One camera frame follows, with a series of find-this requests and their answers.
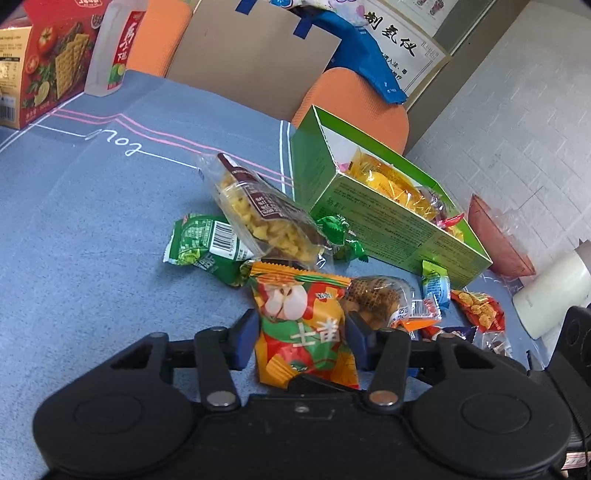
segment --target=individually wrapped snack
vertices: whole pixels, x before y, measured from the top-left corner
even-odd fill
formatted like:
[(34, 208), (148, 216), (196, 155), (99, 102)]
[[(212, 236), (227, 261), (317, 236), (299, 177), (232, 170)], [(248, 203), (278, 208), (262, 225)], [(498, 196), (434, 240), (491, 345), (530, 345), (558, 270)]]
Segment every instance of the individually wrapped snack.
[(357, 149), (348, 176), (432, 222), (437, 212), (404, 173)]
[(474, 336), (476, 335), (476, 326), (466, 327), (466, 326), (458, 326), (458, 327), (427, 327), (421, 330), (421, 336), (425, 340), (436, 340), (437, 337), (441, 334), (446, 335), (455, 335), (462, 340), (466, 340), (470, 343), (474, 341)]
[(358, 388), (339, 304), (349, 278), (255, 262), (249, 283), (261, 314), (255, 353), (262, 383), (286, 388), (309, 373)]
[(439, 308), (447, 310), (450, 300), (450, 282), (447, 270), (427, 260), (423, 260), (423, 295), (433, 293)]
[(490, 295), (452, 290), (452, 300), (458, 303), (470, 323), (479, 330), (505, 331), (505, 312)]
[(331, 215), (316, 220), (320, 231), (332, 244), (333, 260), (350, 262), (359, 258), (367, 263), (369, 258), (365, 248), (350, 230), (349, 223), (342, 215)]
[(345, 313), (359, 312), (371, 328), (378, 330), (395, 327), (398, 320), (408, 320), (411, 299), (407, 282), (376, 275), (354, 278), (341, 304)]
[(490, 350), (497, 355), (512, 356), (512, 348), (505, 332), (488, 331), (476, 334), (474, 338), (474, 345), (483, 350)]
[(441, 309), (433, 292), (428, 293), (423, 299), (413, 299), (410, 318), (412, 320), (427, 319), (441, 321)]
[(445, 231), (456, 237), (460, 242), (464, 243), (464, 232), (462, 232), (457, 225), (449, 226), (445, 229)]
[(216, 202), (255, 258), (295, 261), (307, 270), (332, 261), (328, 239), (287, 196), (227, 155), (199, 160)]
[(174, 224), (163, 262), (195, 265), (233, 287), (244, 285), (253, 257), (223, 216), (190, 213)]
[(424, 186), (417, 187), (417, 190), (427, 199), (433, 209), (434, 216), (433, 220), (431, 220), (432, 222), (437, 223), (447, 219), (449, 216), (447, 205), (441, 200), (441, 197), (435, 190)]

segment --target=green cardboard box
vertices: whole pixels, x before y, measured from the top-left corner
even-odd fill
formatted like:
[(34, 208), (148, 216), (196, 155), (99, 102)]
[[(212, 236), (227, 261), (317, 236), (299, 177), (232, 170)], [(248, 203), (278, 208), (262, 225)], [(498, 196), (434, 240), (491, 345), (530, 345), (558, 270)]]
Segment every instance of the green cardboard box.
[(453, 205), (441, 186), (384, 144), (340, 118), (312, 106), (291, 141), (296, 202), (313, 218), (339, 213), (368, 253), (379, 260), (421, 274), (423, 260), (447, 269), (452, 287), (462, 288), (492, 261), (465, 220), (458, 227), (465, 243), (393, 200), (343, 174), (361, 148), (438, 192)]

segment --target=barcode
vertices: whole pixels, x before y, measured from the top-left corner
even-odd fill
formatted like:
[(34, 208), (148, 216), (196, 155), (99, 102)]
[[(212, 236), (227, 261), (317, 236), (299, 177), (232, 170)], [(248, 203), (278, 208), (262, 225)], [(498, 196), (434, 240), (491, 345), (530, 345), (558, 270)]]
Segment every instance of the barcode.
[(431, 316), (431, 312), (425, 305), (423, 299), (413, 300), (413, 312), (411, 314), (412, 318), (429, 318)]
[(10, 120), (14, 122), (15, 116), (15, 109), (10, 106), (0, 105), (0, 119), (1, 120)]
[(213, 223), (212, 244), (209, 251), (218, 257), (234, 260), (238, 237), (227, 223), (215, 221)]

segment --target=cracker box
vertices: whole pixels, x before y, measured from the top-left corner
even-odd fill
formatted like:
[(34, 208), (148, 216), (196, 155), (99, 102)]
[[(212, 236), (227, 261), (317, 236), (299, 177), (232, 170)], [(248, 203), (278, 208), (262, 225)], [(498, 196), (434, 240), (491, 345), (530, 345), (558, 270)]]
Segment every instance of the cracker box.
[(25, 0), (0, 29), (0, 125), (22, 128), (84, 89), (110, 0)]

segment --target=orange chair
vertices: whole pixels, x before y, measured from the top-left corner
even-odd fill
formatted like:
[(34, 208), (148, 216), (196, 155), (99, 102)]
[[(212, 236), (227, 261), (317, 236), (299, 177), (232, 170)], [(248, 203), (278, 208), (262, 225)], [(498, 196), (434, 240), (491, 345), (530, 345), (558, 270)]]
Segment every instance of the orange chair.
[(408, 140), (408, 115), (402, 105), (388, 105), (378, 92), (352, 70), (324, 72), (308, 91), (291, 123), (300, 126), (312, 105), (371, 135), (402, 155)]
[(192, 13), (182, 0), (150, 0), (127, 68), (164, 77)]

